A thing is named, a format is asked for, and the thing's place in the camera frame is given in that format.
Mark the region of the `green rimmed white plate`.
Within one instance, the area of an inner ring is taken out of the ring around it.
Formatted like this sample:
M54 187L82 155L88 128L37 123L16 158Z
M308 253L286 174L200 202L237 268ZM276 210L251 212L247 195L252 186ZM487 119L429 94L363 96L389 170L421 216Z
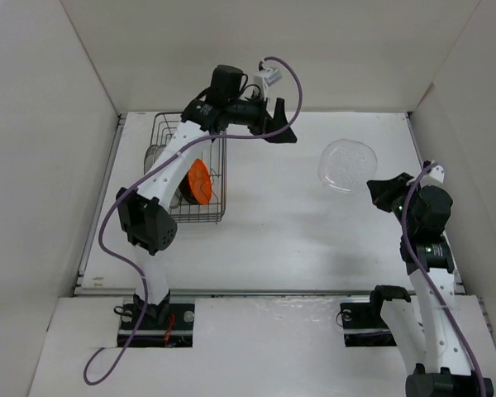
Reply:
M145 152L143 170L146 175L164 151L165 146L150 145Z

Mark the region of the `clear plastic dish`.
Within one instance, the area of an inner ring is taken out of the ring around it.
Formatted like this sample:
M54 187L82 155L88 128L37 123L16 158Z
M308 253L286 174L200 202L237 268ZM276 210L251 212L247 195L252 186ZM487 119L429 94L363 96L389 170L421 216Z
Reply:
M322 152L317 176L322 185L341 194L361 194L377 170L374 150L361 141L338 139Z

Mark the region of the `white plate red characters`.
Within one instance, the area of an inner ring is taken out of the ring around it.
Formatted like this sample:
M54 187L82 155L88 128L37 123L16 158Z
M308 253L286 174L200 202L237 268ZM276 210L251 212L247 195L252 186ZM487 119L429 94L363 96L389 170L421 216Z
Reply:
M179 208L182 205L183 201L184 201L183 195L179 191L177 191L174 193L174 197L171 199L169 203L169 208L170 209Z

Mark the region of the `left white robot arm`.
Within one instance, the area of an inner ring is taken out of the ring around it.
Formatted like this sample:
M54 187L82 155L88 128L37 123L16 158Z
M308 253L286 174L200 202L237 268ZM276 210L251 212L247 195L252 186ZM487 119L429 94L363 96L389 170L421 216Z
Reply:
M271 144L294 144L298 138L285 115L285 101L277 98L268 110L268 90L282 78L276 67L260 62L250 82L241 69L218 65L209 86L181 112L176 133L150 171L117 193L117 214L127 240L149 256L166 250L178 226L169 213L171 199L206 144L230 138L227 128L246 127L247 139Z

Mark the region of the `black small plate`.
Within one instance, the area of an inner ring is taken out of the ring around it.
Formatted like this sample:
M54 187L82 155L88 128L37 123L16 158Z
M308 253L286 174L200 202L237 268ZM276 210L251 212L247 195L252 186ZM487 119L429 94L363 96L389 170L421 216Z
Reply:
M185 200L188 204L194 203L194 196L188 184L180 184L179 192L180 195L182 196L182 199Z

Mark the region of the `orange plate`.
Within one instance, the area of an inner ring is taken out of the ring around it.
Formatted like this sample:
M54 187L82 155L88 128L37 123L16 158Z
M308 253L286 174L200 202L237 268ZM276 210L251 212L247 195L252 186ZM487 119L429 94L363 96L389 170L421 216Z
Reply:
M189 168L188 184L198 204L210 204L212 199L212 179L207 166L201 159L196 159Z

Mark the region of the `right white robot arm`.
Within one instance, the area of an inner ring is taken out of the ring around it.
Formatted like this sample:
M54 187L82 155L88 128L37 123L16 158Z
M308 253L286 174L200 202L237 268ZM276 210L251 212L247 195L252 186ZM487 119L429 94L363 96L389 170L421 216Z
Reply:
M378 285L365 306L368 320L387 325L407 371L407 396L492 396L475 354L455 320L454 261L444 230L453 200L441 187L402 173L367 183L373 205L400 222L400 255L417 296Z

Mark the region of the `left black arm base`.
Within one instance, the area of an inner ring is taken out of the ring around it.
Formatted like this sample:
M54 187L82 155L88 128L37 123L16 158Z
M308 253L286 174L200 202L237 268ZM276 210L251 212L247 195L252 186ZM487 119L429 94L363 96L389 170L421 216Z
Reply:
M117 346L123 347L136 325L139 309L134 304L118 305L113 312L120 317ZM146 315L129 347L190 348L193 346L195 303L175 302L159 319Z

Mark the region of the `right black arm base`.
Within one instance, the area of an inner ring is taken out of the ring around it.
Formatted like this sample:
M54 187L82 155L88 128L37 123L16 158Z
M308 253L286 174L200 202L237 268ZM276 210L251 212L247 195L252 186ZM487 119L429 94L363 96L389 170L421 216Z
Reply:
M377 285L367 301L351 297L340 302L341 320L346 347L395 347L396 342L381 317L384 303L394 300L411 302L410 293L393 285Z

